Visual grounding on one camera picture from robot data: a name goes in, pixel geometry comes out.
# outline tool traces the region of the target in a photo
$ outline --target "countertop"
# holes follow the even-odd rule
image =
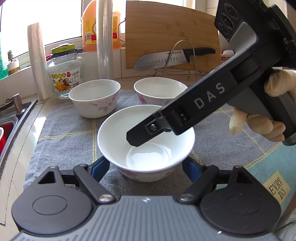
[[[188,77],[165,77],[178,79],[187,85],[196,82],[194,78]],[[132,90],[134,83],[142,78],[144,77],[116,79],[116,81],[121,84],[121,89]],[[30,101],[37,97],[37,95],[33,95],[23,98],[22,101]],[[45,101],[38,101],[22,126],[8,155],[0,179],[0,241],[9,241],[18,234],[18,229],[11,216],[11,207],[23,192],[27,167],[34,153],[44,122],[57,100],[56,96],[52,96]]]

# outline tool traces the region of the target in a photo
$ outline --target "knife handle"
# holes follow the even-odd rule
[[[183,49],[184,55],[187,59],[187,62],[190,62],[190,56],[193,55],[193,49]],[[195,56],[201,56],[206,54],[215,54],[216,50],[209,47],[195,48],[194,49]]]

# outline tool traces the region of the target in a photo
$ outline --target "barcode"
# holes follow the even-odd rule
[[[72,84],[72,88],[76,87],[77,85],[79,85],[79,82]]]
[[[91,41],[91,33],[86,33],[86,41]]]

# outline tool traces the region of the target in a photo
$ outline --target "floral bowl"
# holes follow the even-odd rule
[[[135,181],[154,182],[171,174],[191,152],[193,128],[176,136],[163,132],[139,147],[131,146],[126,133],[161,106],[137,105],[117,111],[101,125],[97,142],[104,157]]]
[[[120,84],[114,80],[92,80],[74,87],[69,98],[77,112],[86,118],[100,118],[117,105]]]
[[[142,104],[160,106],[168,104],[187,89],[187,86],[179,81],[161,77],[141,79],[133,87]]]

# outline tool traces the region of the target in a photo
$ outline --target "gray ribbed surface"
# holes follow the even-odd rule
[[[178,204],[171,196],[123,196],[100,206],[83,227],[59,237],[32,237],[21,233],[14,241],[276,241],[273,235],[240,239],[206,224],[194,206]]]

